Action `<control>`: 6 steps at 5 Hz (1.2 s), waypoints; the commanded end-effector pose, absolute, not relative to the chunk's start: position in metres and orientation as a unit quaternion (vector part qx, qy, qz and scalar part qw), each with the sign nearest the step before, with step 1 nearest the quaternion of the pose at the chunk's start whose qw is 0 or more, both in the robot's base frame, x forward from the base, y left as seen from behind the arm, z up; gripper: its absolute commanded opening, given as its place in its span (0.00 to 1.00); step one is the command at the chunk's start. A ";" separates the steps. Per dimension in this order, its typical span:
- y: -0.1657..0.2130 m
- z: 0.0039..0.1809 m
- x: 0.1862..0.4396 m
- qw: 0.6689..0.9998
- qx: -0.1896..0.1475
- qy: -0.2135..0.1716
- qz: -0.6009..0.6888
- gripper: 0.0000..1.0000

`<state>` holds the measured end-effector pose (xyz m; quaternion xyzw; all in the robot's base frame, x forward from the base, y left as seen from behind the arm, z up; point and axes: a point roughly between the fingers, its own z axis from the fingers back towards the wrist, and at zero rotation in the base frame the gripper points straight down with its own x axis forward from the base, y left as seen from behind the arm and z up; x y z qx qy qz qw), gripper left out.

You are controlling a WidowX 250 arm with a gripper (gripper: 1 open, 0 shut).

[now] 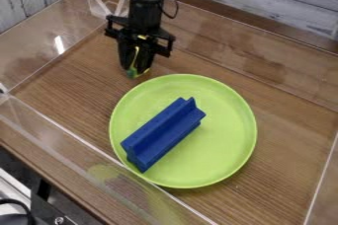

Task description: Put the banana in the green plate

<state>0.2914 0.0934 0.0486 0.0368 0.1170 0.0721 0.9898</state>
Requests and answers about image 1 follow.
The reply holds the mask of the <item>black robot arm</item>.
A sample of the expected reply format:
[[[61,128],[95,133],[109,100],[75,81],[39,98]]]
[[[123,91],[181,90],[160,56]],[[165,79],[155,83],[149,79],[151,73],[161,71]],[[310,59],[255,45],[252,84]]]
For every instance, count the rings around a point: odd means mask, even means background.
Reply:
[[[105,35],[117,41],[119,61],[127,75],[145,74],[156,55],[169,57],[175,36],[161,28],[164,0],[129,0],[128,16],[108,15]]]

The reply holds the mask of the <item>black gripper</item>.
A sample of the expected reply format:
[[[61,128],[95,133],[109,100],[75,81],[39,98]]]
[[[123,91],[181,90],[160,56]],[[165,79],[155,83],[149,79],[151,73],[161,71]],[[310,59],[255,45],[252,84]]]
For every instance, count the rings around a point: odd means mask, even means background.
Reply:
[[[141,32],[129,26],[128,19],[124,17],[107,15],[105,20],[104,34],[116,40],[125,39],[117,42],[120,65],[125,70],[132,69],[135,66],[135,44],[141,40],[149,44],[139,47],[137,54],[137,72],[144,74],[152,66],[155,54],[169,57],[175,36],[163,28]]]

